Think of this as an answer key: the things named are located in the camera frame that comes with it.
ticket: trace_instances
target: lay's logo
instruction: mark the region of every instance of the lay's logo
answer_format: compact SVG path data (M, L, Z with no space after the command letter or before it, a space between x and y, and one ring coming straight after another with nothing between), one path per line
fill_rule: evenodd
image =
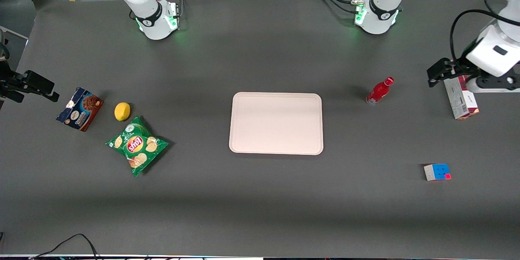
M141 148L143 148L143 138L141 138L140 136L133 136L132 138L130 138L130 140L128 140L126 148L128 149L128 151L132 153L138 152L139 150L141 150Z

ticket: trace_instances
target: cookie image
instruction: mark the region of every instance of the cookie image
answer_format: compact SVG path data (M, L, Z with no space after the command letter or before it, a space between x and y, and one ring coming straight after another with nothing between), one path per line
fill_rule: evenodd
M98 102L98 98L95 95L89 95L83 99L82 106L87 111L96 110L96 102Z
M115 142L114 142L115 148L119 148L122 143L123 143L123 138L121 138L121 136L117 137Z

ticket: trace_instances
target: bottle cap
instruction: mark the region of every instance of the bottle cap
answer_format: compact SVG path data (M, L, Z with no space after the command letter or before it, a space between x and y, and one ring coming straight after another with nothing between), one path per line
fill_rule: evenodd
M392 85L392 83L394 83L394 77L391 77L391 76L386 77L386 79L385 79L385 84L388 85L388 86L390 86L390 85Z

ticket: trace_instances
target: green chip bag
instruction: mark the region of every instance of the green chip bag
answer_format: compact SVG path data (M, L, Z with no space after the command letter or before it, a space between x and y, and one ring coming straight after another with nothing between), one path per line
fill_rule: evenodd
M166 148L168 142L152 136L143 121L136 116L121 134L108 141L106 145L126 157L134 177L137 177Z

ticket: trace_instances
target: red bottle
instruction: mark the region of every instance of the red bottle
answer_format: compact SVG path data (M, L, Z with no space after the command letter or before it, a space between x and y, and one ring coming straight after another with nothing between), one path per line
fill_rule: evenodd
M371 106L375 106L390 91L392 83L394 83L394 79L390 76L386 77L384 82L379 82L366 97L366 102Z

